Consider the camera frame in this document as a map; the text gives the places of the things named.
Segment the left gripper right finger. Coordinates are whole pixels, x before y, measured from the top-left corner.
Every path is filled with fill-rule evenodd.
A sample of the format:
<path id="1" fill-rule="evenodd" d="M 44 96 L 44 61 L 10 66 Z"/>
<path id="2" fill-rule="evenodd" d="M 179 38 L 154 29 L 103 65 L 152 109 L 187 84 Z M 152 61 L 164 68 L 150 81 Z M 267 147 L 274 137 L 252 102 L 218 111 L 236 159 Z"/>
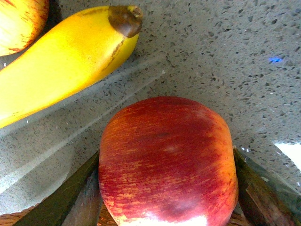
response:
<path id="1" fill-rule="evenodd" d="M 276 173 L 269 173 L 233 148 L 238 178 L 238 202 L 253 226 L 299 226 L 301 194 Z"/>

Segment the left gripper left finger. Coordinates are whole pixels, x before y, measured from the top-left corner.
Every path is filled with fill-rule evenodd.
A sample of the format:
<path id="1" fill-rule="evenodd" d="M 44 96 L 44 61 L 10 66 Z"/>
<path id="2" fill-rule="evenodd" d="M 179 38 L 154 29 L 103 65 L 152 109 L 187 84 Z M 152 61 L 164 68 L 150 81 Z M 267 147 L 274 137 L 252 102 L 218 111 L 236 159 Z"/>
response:
<path id="1" fill-rule="evenodd" d="M 15 226 L 96 226 L 102 199 L 96 152 Z"/>

